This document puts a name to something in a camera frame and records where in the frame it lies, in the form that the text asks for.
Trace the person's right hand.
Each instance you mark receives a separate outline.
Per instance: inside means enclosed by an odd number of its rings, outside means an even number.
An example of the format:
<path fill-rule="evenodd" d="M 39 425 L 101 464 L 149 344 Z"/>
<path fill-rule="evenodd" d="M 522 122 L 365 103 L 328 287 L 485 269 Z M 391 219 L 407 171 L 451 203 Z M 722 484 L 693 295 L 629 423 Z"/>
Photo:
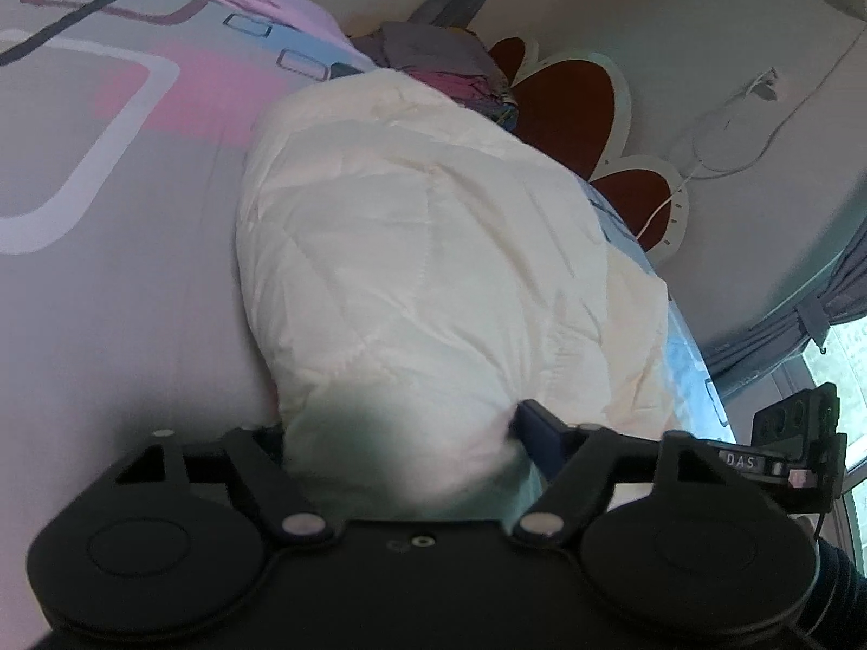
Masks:
<path fill-rule="evenodd" d="M 824 522 L 823 513 L 818 513 L 817 515 L 798 515 L 798 517 L 795 517 L 795 522 L 811 542 L 819 542 L 821 526 Z"/>

